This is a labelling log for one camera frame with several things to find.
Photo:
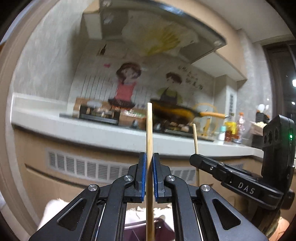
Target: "plastic container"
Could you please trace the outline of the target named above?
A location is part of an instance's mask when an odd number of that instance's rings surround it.
[[[244,123],[245,123],[244,113],[243,112],[240,112],[239,113],[239,119],[237,121],[236,136],[233,139],[233,142],[234,143],[237,143],[237,144],[241,144],[242,143],[242,134],[243,134],[243,132],[245,130],[244,129]]]
[[[236,131],[236,123],[232,120],[233,116],[231,117],[231,119],[227,122],[225,122],[225,126],[226,126],[226,132],[225,132],[225,141],[227,142],[231,142],[232,138],[235,134]]]
[[[220,132],[219,132],[219,135],[218,135],[218,140],[219,141],[224,141],[225,140],[225,132],[226,132],[226,126],[221,126],[220,127]]]

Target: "white countertop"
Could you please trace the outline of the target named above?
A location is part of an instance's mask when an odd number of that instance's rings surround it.
[[[140,130],[60,117],[70,113],[74,104],[14,93],[11,123],[47,136],[108,149],[141,152],[146,150],[146,133]],[[198,141],[204,156],[256,156],[260,149],[220,141]],[[190,156],[194,153],[193,139],[166,134],[153,134],[153,152],[168,156]]]

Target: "pan handle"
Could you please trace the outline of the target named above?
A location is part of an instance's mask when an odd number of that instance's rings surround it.
[[[221,113],[217,113],[217,112],[200,112],[199,114],[200,117],[204,117],[204,116],[212,116],[212,117],[217,117],[217,118],[221,118],[221,119],[225,119],[227,118],[227,116],[225,114],[221,114]]]

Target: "wooden stick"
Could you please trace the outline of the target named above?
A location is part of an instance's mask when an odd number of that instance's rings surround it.
[[[193,128],[193,139],[194,139],[194,149],[195,149],[195,154],[198,154],[198,145],[197,145],[197,134],[196,134],[196,126],[195,124],[192,124]],[[200,170],[197,168],[196,169],[196,186],[200,186]]]
[[[196,125],[192,124],[195,154],[198,154]]]
[[[152,103],[147,103],[146,119],[146,241],[154,240],[153,168],[152,168]]]

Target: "cartoon girl drawing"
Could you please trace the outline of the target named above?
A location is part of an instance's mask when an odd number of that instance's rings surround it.
[[[135,79],[141,75],[141,67],[136,63],[124,63],[117,71],[118,85],[113,99],[109,99],[110,105],[131,109],[135,104],[131,101],[133,90],[137,84]]]
[[[181,104],[183,102],[182,96],[176,91],[182,83],[181,76],[173,72],[169,72],[165,76],[170,86],[158,90],[157,94],[160,95],[160,100],[170,104]]]

